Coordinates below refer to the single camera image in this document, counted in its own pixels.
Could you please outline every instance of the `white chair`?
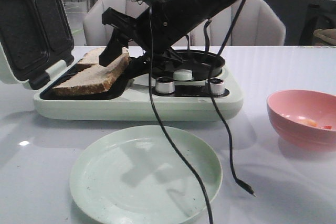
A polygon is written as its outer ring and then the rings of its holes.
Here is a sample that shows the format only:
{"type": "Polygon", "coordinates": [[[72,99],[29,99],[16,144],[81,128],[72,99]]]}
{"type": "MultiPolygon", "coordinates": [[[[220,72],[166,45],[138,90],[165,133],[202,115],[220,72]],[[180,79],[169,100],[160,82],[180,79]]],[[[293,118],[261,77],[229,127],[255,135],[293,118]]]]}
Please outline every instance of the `white chair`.
{"type": "MultiPolygon", "coordinates": [[[[212,18],[208,27],[211,46],[220,46],[230,27],[240,1],[224,9],[212,18]]],[[[113,27],[102,24],[102,13],[112,7],[131,17],[137,17],[148,6],[126,0],[98,0],[83,21],[87,46],[106,46],[113,27]]],[[[228,46],[282,46],[285,42],[286,28],[278,16],[263,0],[247,0],[235,25],[228,46]]],[[[204,46],[203,24],[190,32],[191,46],[204,46]]],[[[174,46],[186,46],[185,38],[174,46]]]]}

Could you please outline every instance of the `pink bowl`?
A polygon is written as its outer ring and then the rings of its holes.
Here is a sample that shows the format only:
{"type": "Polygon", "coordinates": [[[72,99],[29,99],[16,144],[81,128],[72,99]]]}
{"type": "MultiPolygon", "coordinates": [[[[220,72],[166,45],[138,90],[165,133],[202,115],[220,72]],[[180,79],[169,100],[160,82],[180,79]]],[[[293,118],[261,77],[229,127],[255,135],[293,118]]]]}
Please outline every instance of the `pink bowl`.
{"type": "Polygon", "coordinates": [[[288,142],[311,151],[336,151],[336,96],[308,90],[278,91],[268,97],[267,111],[273,128],[288,142]]]}

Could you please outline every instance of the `black cable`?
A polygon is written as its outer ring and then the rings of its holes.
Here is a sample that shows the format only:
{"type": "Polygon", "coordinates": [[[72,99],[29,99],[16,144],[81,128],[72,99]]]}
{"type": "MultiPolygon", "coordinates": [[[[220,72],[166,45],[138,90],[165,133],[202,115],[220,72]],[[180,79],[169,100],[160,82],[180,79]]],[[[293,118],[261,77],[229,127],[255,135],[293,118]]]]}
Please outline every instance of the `black cable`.
{"type": "MultiPolygon", "coordinates": [[[[221,48],[219,49],[217,55],[216,55],[216,58],[215,58],[215,62],[216,60],[219,60],[219,58],[221,57],[221,54],[224,50],[224,47],[226,46],[228,40],[229,40],[229,37],[230,35],[232,34],[232,31],[233,31],[233,28],[238,20],[238,17],[240,15],[240,12],[242,11],[243,7],[244,7],[244,4],[245,4],[246,0],[241,0],[241,3],[238,7],[238,10],[232,20],[232,23],[229,27],[229,30],[227,31],[227,34],[224,38],[224,41],[221,45],[221,48]]],[[[208,36],[207,36],[207,31],[206,31],[206,28],[204,28],[204,33],[206,34],[205,36],[205,39],[207,40],[208,39],[208,36]]],[[[226,120],[224,119],[222,113],[220,112],[218,106],[217,106],[217,103],[214,99],[214,95],[211,93],[211,82],[210,82],[210,79],[212,77],[212,72],[214,70],[214,67],[215,67],[215,64],[212,64],[211,67],[210,67],[210,70],[209,70],[209,74],[208,74],[208,82],[207,82],[207,88],[209,90],[209,94],[210,94],[210,98],[211,98],[211,101],[213,103],[213,106],[218,114],[218,116],[220,117],[221,121],[224,123],[225,125],[225,128],[226,128],[226,131],[227,131],[227,134],[228,134],[228,137],[229,137],[229,161],[230,161],[230,168],[231,168],[231,173],[232,173],[232,176],[233,176],[233,179],[235,180],[235,182],[242,188],[244,189],[245,191],[247,191],[248,193],[252,194],[255,196],[255,193],[252,189],[252,187],[245,183],[244,181],[242,181],[241,179],[239,179],[236,175],[236,172],[235,172],[235,168],[234,168],[234,164],[233,164],[233,138],[232,138],[232,134],[231,134],[231,130],[229,128],[229,125],[227,124],[226,120]]]]}
{"type": "Polygon", "coordinates": [[[190,169],[190,171],[194,174],[194,176],[196,177],[198,183],[200,184],[200,187],[202,189],[202,193],[204,195],[204,199],[205,199],[205,204],[206,204],[206,208],[208,211],[208,216],[209,216],[209,223],[213,224],[213,215],[212,215],[212,211],[211,211],[211,205],[210,205],[210,200],[208,197],[208,194],[206,192],[205,186],[203,184],[203,181],[200,177],[200,175],[197,173],[197,171],[195,170],[195,168],[188,162],[188,160],[183,156],[183,154],[180,152],[180,150],[176,147],[176,145],[174,144],[173,140],[171,139],[171,137],[169,136],[167,130],[165,129],[160,116],[156,110],[154,101],[153,101],[153,92],[152,92],[152,68],[153,68],[153,58],[154,58],[154,36],[153,36],[153,29],[152,29],[152,6],[150,6],[149,9],[149,15],[150,15],[150,30],[151,30],[151,40],[152,40],[152,54],[151,54],[151,61],[150,61],[150,72],[149,72],[149,79],[148,79],[148,86],[149,86],[149,97],[150,97],[150,101],[151,101],[151,106],[153,109],[153,112],[155,114],[155,117],[157,119],[157,122],[159,123],[164,135],[166,136],[166,138],[168,139],[170,145],[173,147],[173,149],[176,151],[176,153],[178,154],[178,156],[182,159],[182,161],[186,164],[186,166],[190,169]]]}
{"type": "Polygon", "coordinates": [[[204,48],[204,54],[201,58],[201,62],[204,62],[206,60],[206,58],[208,57],[208,54],[209,54],[209,50],[210,50],[210,39],[209,39],[209,36],[208,36],[207,28],[210,25],[211,21],[212,21],[211,19],[208,19],[207,22],[205,22],[205,24],[203,26],[205,48],[204,48]]]}

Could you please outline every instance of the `glossy table surface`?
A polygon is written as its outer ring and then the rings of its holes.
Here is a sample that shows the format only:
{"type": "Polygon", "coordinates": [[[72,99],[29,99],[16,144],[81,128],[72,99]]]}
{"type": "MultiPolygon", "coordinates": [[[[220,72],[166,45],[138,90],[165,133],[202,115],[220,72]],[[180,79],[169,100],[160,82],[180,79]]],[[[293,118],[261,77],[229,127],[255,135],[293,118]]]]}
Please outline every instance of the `glossy table surface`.
{"type": "MultiPolygon", "coordinates": [[[[76,47],[72,53],[78,60],[92,48],[76,47]]],[[[141,52],[130,48],[131,56],[141,52]]],[[[229,120],[236,173],[257,197],[232,179],[221,122],[165,123],[197,135],[216,151],[224,178],[212,203],[215,223],[335,223],[336,153],[305,151],[281,139],[269,123],[266,99],[283,89],[336,95],[336,48],[227,47],[223,57],[245,94],[242,110],[229,120]]],[[[156,122],[52,120],[35,111],[35,91],[0,83],[0,92],[0,222],[97,223],[69,192],[74,162],[111,132],[156,122]]],[[[208,223],[206,213],[196,223],[208,223]]]]}

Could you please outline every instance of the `toast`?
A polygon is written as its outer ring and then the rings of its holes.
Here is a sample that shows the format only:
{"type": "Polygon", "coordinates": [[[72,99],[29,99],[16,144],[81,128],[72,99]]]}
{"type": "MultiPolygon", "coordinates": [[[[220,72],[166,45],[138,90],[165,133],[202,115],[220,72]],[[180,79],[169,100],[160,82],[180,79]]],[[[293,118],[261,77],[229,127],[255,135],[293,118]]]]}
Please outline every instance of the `toast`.
{"type": "MultiPolygon", "coordinates": [[[[86,68],[90,68],[93,65],[99,64],[99,56],[105,50],[105,47],[99,47],[88,51],[82,59],[76,63],[76,69],[82,71],[86,68]]],[[[126,54],[127,48],[122,48],[122,53],[126,54]]]]}
{"type": "Polygon", "coordinates": [[[88,95],[108,91],[130,62],[128,52],[122,53],[107,67],[98,63],[78,72],[69,80],[53,87],[56,95],[88,95]]]}

